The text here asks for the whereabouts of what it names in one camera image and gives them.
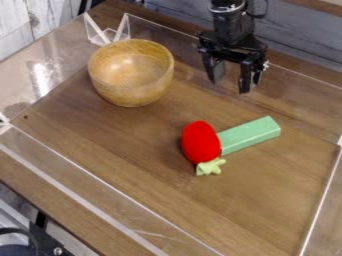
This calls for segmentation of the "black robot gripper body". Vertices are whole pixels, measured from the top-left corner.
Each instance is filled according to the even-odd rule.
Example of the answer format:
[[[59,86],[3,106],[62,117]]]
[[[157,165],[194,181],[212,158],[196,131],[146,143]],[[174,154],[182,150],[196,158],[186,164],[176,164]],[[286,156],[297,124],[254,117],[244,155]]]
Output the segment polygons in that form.
[[[257,39],[254,34],[249,34],[234,44],[229,44],[224,39],[220,39],[213,31],[201,32],[198,38],[198,50],[202,53],[202,61],[208,72],[214,70],[220,61],[241,63],[249,55],[257,57],[257,70],[265,71],[269,68],[268,45]]]

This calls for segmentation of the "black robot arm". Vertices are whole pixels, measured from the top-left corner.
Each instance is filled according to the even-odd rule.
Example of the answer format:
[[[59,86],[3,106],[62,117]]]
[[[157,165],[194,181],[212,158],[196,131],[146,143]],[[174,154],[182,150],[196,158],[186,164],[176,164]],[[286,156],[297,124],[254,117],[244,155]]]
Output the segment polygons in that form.
[[[214,29],[198,34],[208,77],[217,83],[226,75],[225,62],[240,64],[240,93],[249,93],[269,67],[268,45],[254,36],[256,20],[266,17],[269,7],[256,14],[254,0],[212,0],[209,10]]]

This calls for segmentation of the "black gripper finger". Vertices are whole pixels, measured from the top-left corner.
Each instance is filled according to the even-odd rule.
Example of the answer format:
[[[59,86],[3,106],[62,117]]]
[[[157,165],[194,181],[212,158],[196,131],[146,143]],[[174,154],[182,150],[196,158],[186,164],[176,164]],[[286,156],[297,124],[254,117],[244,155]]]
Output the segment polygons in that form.
[[[240,93],[249,93],[260,84],[264,70],[260,65],[245,60],[241,64]]]
[[[202,54],[202,61],[205,70],[210,81],[217,84],[226,75],[226,64],[225,61],[214,57],[210,53]]]

